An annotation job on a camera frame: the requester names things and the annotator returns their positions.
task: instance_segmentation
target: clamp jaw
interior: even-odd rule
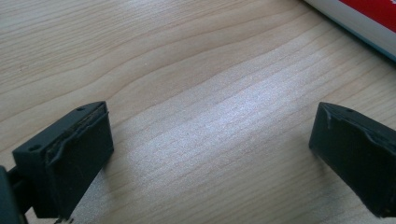
[[[16,166],[0,166],[0,224],[70,218],[114,151],[106,102],[81,106],[15,149]]]
[[[320,103],[309,147],[377,217],[396,217],[396,132],[340,105]]]

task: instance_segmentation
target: light wood surface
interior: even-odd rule
[[[1,1],[0,55],[7,169],[107,101],[115,152],[74,223],[396,221],[307,146],[320,101],[396,129],[395,63],[303,1]]]

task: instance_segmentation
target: black clamp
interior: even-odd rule
[[[0,166],[0,224],[68,219],[114,151],[106,102],[81,106],[15,149],[16,166]]]
[[[309,147],[377,217],[396,217],[396,132],[340,105],[320,103]]]

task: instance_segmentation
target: black plastic part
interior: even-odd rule
[[[15,200],[21,213],[26,213],[32,207],[35,199],[35,189],[31,183],[23,179],[18,173],[17,167],[8,171],[8,180],[14,191]]]
[[[396,216],[396,132],[340,105],[320,103],[309,147],[377,217]]]
[[[18,207],[6,169],[0,166],[0,224],[23,223],[26,219]]]
[[[31,186],[37,217],[68,219],[113,150],[106,103],[84,105],[14,150],[10,179]]]

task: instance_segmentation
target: red and white box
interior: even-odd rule
[[[396,62],[396,0],[305,0]]]

